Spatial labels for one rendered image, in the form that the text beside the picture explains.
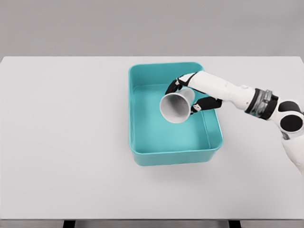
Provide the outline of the teal rectangular plastic basket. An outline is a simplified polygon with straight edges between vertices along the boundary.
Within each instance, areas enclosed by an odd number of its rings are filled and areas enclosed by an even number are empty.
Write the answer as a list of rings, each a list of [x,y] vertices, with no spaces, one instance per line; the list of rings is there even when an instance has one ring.
[[[197,62],[137,64],[129,68],[129,145],[141,166],[208,162],[223,144],[215,110],[170,123],[160,112],[160,101],[177,77],[204,67]]]

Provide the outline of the white paper cup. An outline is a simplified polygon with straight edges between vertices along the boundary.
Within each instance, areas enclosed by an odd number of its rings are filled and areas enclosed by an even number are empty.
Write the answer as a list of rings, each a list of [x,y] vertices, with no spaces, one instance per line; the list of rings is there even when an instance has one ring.
[[[170,123],[183,123],[190,116],[194,98],[194,91],[191,88],[183,87],[178,92],[169,93],[161,99],[160,112]]]

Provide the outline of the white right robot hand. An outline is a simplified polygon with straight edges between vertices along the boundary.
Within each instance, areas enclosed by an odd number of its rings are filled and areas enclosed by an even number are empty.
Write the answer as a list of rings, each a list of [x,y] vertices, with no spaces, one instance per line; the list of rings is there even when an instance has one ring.
[[[195,114],[199,111],[218,109],[222,106],[223,100],[218,97],[213,97],[217,82],[215,76],[206,73],[205,71],[198,71],[181,75],[174,79],[168,86],[165,95],[175,93],[183,87],[189,87],[197,92],[207,94],[207,97],[200,98],[191,106],[190,114]]]

